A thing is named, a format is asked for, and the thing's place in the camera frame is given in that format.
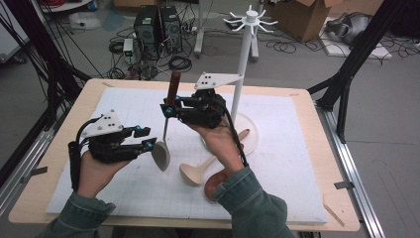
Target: sleeve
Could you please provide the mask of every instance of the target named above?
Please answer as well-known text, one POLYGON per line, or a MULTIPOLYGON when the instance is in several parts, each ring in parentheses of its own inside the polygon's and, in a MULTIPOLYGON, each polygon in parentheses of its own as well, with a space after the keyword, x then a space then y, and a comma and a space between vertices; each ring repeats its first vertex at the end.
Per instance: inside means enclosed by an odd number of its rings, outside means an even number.
POLYGON ((232 215, 234 237, 294 237, 285 224, 285 201, 263 191, 249 167, 230 176, 213 195, 232 215))
POLYGON ((98 227, 115 209, 113 203, 73 193, 61 214, 37 237, 99 237, 98 227))

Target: computer tower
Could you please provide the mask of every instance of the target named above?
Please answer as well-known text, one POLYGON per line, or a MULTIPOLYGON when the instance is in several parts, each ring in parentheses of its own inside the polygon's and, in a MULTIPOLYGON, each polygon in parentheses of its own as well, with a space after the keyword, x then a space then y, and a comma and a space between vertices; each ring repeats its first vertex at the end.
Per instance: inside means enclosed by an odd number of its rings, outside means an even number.
POLYGON ((174 6, 160 7, 163 40, 168 53, 182 52, 181 21, 174 6))
POLYGON ((136 38, 143 60, 158 60, 158 46, 162 41, 158 6, 142 5, 134 23, 136 38))

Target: person's left hand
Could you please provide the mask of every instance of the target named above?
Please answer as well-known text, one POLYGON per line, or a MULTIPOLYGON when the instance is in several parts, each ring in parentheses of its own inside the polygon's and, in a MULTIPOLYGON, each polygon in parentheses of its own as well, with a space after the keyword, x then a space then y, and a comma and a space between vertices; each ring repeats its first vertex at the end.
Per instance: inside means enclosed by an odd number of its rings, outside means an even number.
POLYGON ((89 151, 83 153, 77 194, 94 198, 130 161, 105 164, 93 159, 89 151))

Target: spoon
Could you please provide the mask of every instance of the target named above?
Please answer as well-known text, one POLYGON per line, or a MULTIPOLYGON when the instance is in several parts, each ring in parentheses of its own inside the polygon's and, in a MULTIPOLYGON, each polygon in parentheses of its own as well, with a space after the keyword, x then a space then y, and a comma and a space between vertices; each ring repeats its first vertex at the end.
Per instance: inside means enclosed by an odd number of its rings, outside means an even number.
MULTIPOLYGON (((244 140, 250 134, 250 129, 245 129, 238 134, 240 141, 244 140)), ((204 183, 204 172, 207 167, 210 166, 216 160, 215 156, 212 156, 201 166, 193 167, 188 164, 181 164, 179 166, 179 172, 181 173, 182 178, 191 185, 200 185, 204 183)))
MULTIPOLYGON (((172 106, 175 105, 175 97, 176 97, 176 92, 178 90, 180 77, 181 77, 180 72, 178 71, 172 72, 172 75, 170 76, 169 90, 167 91, 166 105, 172 105, 172 106)), ((170 153, 166 144, 166 131, 167 131, 168 119, 169 118, 166 117, 166 119, 164 120, 163 142, 162 141, 156 142, 154 149, 152 150, 152 157, 154 158, 155 163, 157 164, 158 168, 162 172, 164 172, 167 169, 170 162, 170 153)))

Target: white 3d-printed part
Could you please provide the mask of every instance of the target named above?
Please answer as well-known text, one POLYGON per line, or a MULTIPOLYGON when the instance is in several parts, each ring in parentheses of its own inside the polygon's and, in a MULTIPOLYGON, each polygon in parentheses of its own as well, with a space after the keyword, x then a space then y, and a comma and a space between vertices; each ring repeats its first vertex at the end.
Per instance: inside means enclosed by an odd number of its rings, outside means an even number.
POLYGON ((195 89, 209 89, 218 86, 223 86, 231 82, 243 79, 244 77, 239 74, 229 73, 206 73, 203 72, 195 83, 195 89))
POLYGON ((88 128, 86 128, 81 133, 81 136, 84 138, 100 136, 122 131, 123 128, 124 127, 123 125, 121 125, 117 113, 114 110, 111 110, 107 114, 103 115, 95 123, 91 124, 88 128))

